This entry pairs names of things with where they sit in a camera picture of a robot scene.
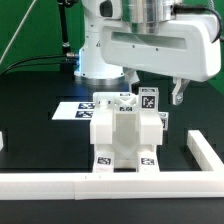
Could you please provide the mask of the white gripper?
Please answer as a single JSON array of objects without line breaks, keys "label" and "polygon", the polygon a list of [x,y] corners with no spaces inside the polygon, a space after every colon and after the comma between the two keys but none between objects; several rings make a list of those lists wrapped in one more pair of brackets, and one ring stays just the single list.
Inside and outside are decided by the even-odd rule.
[{"label": "white gripper", "polygon": [[101,55],[108,64],[124,67],[125,80],[139,82],[135,70],[173,79],[172,104],[183,102],[190,81],[203,82],[221,69],[218,22],[213,15],[179,14],[162,22],[159,33],[135,34],[128,24],[107,20],[101,28]]}]

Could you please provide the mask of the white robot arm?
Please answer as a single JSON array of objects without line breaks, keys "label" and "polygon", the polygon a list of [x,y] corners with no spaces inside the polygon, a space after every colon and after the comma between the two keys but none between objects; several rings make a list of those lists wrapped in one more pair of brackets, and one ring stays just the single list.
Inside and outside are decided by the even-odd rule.
[{"label": "white robot arm", "polygon": [[74,75],[92,85],[138,81],[139,71],[170,76],[178,105],[191,81],[221,68],[222,19],[183,0],[81,0],[85,42]]}]

